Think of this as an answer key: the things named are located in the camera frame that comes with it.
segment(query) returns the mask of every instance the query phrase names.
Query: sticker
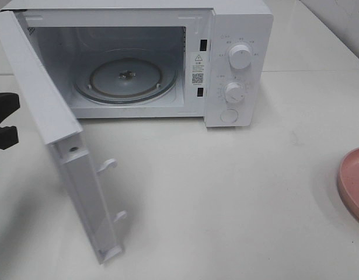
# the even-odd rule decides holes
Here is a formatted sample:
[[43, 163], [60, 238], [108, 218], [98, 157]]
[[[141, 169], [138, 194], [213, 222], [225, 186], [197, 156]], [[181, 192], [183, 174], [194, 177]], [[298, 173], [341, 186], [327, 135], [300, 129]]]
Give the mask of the sticker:
[[206, 52], [192, 52], [190, 65], [190, 80], [194, 86], [204, 86], [207, 74], [208, 54]]

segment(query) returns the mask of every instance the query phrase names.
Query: open microwave door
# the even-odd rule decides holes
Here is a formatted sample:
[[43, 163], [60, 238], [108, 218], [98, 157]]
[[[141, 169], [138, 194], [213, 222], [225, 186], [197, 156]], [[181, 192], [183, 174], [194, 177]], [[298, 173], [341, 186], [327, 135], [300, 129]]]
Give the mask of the open microwave door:
[[29, 110], [62, 176], [99, 263], [122, 251], [99, 183], [99, 174], [114, 159], [96, 170], [82, 138], [82, 127], [51, 80], [27, 39], [30, 32], [20, 14], [0, 13], [0, 40]]

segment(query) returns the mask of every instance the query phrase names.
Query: white table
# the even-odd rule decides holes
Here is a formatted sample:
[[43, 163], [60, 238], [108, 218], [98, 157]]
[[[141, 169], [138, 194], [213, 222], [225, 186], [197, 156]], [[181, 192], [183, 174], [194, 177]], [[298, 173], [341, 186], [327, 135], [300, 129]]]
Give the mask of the white table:
[[[359, 59], [300, 1], [265, 0], [274, 14], [264, 71], [359, 69]], [[0, 45], [0, 74], [12, 73]]]
[[[19, 92], [0, 76], [0, 91]], [[200, 118], [81, 122], [126, 252], [96, 262], [25, 102], [3, 125], [0, 279], [359, 279], [340, 160], [359, 146], [359, 71], [265, 72], [249, 128]]]

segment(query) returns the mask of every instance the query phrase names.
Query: pink bowl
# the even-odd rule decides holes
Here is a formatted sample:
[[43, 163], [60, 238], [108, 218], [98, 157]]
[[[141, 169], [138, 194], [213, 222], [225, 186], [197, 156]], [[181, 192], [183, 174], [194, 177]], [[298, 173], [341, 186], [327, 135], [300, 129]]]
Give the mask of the pink bowl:
[[344, 204], [359, 219], [359, 148], [352, 150], [342, 160], [338, 185]]

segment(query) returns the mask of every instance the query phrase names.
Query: power level knob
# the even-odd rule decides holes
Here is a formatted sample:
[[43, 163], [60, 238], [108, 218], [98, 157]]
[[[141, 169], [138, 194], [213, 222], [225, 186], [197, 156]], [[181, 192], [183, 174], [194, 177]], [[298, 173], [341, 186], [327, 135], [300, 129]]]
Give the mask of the power level knob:
[[229, 51], [229, 61], [233, 68], [246, 68], [252, 61], [252, 50], [246, 44], [240, 43]]
[[241, 83], [229, 83], [225, 87], [225, 99], [228, 103], [239, 103], [244, 100], [246, 94], [245, 86]]

